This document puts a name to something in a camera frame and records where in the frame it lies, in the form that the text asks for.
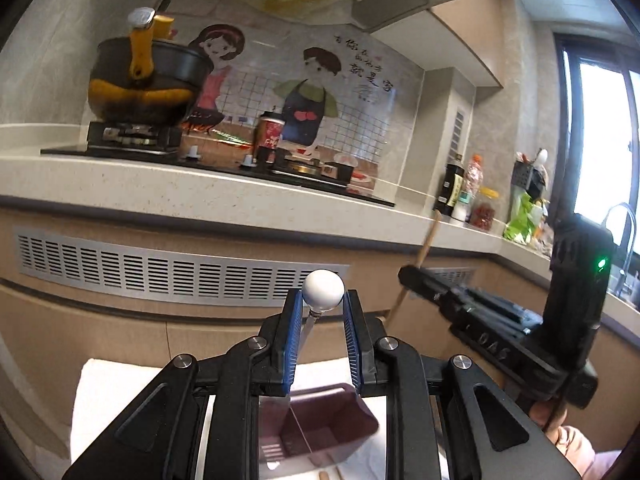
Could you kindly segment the person's right hand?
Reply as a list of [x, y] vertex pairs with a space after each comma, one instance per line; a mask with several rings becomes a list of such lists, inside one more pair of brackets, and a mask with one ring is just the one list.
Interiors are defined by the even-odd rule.
[[591, 442], [579, 429], [565, 425], [567, 407], [559, 408], [553, 401], [536, 402], [529, 409], [528, 414], [580, 476], [585, 478], [596, 458], [596, 452]]

